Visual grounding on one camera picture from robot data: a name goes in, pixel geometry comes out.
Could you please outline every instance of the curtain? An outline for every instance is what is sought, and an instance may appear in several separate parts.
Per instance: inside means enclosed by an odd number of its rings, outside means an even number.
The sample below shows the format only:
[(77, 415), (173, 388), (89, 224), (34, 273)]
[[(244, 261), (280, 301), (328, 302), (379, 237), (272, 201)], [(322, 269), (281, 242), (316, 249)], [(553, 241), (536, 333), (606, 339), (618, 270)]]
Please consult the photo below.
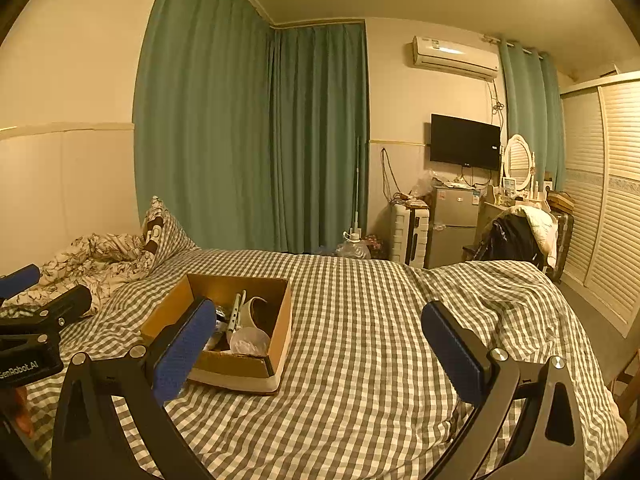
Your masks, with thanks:
[(500, 42), (500, 61), (507, 90), (509, 136), (520, 134), (536, 155), (536, 179), (540, 183), (548, 171), (554, 187), (564, 183), (564, 127), (558, 73), (551, 57), (521, 44)]
[[(271, 128), (276, 236), (283, 250), (333, 249), (366, 225), (369, 111), (364, 25), (276, 30)], [(356, 168), (359, 178), (356, 181)]]
[(158, 195), (202, 247), (276, 249), (273, 31), (247, 0), (156, 0), (133, 107), (138, 209)]
[(139, 210), (158, 195), (206, 248), (332, 250), (356, 195), (366, 225), (367, 106), (364, 24), (273, 30), (248, 0), (156, 0), (133, 108)]

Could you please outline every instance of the wardrobe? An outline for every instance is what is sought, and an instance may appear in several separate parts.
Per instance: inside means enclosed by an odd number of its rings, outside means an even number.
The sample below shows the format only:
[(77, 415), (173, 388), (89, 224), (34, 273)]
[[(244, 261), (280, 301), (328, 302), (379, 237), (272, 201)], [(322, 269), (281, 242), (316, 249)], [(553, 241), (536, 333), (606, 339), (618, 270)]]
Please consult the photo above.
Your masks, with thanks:
[(575, 203), (563, 279), (626, 336), (640, 306), (640, 72), (561, 97)]

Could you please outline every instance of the storage box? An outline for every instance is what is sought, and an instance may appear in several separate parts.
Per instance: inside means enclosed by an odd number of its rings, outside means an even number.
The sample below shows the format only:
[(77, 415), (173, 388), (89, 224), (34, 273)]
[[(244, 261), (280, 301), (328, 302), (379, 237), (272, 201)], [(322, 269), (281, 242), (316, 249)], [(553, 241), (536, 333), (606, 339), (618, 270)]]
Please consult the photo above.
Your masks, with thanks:
[(141, 335), (146, 343), (153, 341), (165, 326), (178, 320), (197, 296), (228, 308), (236, 293), (243, 290), (247, 298), (259, 296), (266, 300), (266, 304), (259, 302), (254, 321), (271, 337), (268, 354), (257, 357), (203, 350), (189, 378), (241, 392), (277, 393), (291, 336), (291, 289), (287, 280), (186, 274), (144, 322)]

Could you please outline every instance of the gray floor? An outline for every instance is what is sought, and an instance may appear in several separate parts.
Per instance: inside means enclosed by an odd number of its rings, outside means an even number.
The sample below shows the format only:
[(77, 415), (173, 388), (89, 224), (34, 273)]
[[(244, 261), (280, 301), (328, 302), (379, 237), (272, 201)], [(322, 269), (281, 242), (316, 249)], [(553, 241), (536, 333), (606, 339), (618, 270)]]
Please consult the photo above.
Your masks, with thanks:
[(608, 383), (640, 348), (640, 316), (626, 338), (622, 337), (622, 334), (580, 294), (564, 283), (558, 285), (558, 288), (589, 336), (591, 347), (602, 370), (602, 378)]

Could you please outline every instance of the gingham bedspread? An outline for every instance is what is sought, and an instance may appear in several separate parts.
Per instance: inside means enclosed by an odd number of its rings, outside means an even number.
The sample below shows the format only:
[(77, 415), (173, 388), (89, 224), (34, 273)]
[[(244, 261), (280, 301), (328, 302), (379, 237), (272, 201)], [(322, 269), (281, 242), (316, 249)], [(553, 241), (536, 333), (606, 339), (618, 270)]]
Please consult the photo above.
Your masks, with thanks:
[[(93, 319), (63, 332), (65, 363), (79, 350), (118, 356), (185, 272), (275, 276), (292, 285), (292, 339), (279, 393), (248, 396), (188, 382), (166, 405), (215, 478), (421, 478), (470, 407), (420, 330), (420, 311), (443, 301), (489, 347), (520, 360), (567, 359), (580, 408), (586, 478), (597, 478), (622, 442), (596, 358), (580, 322), (531, 264), (467, 262), (418, 270), (379, 261), (262, 251), (183, 251), (148, 278), (123, 286)], [(63, 373), (32, 384), (36, 448), (50, 462)], [(155, 465), (122, 399), (115, 401), (141, 466)], [(514, 429), (512, 407), (481, 472)]]

